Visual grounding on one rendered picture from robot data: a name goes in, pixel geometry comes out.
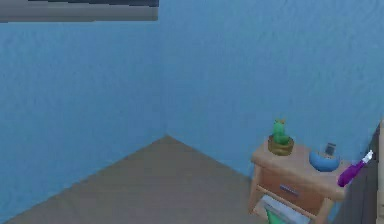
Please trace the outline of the purple baseball bat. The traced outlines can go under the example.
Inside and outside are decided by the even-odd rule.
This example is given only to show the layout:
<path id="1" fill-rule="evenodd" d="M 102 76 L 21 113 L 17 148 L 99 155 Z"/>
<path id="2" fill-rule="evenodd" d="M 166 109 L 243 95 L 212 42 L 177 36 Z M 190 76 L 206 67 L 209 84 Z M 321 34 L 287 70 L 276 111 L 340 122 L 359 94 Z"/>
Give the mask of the purple baseball bat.
<path id="1" fill-rule="evenodd" d="M 350 165 L 339 176 L 337 184 L 339 187 L 348 185 L 361 171 L 361 169 L 373 158 L 374 152 L 370 150 L 358 163 Z"/>

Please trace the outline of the blue bowl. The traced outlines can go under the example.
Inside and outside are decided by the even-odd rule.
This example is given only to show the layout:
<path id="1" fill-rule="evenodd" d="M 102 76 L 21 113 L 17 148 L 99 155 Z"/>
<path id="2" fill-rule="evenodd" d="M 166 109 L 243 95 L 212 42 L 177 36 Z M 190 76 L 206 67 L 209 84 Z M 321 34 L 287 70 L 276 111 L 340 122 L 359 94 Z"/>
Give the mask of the blue bowl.
<path id="1" fill-rule="evenodd" d="M 309 163 L 319 172 L 333 172 L 339 167 L 340 158 L 319 151 L 311 151 L 309 153 Z"/>

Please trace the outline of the light wooden nightstand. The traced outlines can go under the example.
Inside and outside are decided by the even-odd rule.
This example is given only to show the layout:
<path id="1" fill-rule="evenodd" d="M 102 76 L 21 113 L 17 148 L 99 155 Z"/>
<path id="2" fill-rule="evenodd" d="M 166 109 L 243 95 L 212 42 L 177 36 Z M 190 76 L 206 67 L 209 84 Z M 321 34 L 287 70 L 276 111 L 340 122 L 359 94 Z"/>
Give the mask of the light wooden nightstand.
<path id="1" fill-rule="evenodd" d="M 309 163 L 309 149 L 295 145 L 289 156 L 277 156 L 267 142 L 257 148 L 251 161 L 254 174 L 248 212 L 252 214 L 259 200 L 268 195 L 307 216 L 313 224 L 327 224 L 335 202 L 341 202 L 347 190 L 339 187 L 339 175 L 349 166 L 342 161 L 332 172 L 319 172 Z"/>

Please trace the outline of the green cactus in brown pot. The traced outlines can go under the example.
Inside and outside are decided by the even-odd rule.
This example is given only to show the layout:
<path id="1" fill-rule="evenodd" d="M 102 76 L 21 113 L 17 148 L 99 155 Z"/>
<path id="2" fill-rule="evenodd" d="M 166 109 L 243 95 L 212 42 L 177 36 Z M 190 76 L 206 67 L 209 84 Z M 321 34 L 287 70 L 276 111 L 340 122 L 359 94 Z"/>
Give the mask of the green cactus in brown pot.
<path id="1" fill-rule="evenodd" d="M 289 156 L 294 148 L 294 140 L 285 132 L 285 121 L 276 119 L 272 134 L 268 138 L 268 150 L 277 156 Z"/>

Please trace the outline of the white and green book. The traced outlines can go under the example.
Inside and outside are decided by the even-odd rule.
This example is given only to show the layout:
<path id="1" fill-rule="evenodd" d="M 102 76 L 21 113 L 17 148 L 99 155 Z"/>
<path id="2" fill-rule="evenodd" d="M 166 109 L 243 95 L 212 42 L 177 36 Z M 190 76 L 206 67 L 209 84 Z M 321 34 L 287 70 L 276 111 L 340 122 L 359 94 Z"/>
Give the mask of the white and green book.
<path id="1" fill-rule="evenodd" d="M 261 204 L 268 224 L 309 224 L 310 219 L 270 196 L 263 196 Z"/>

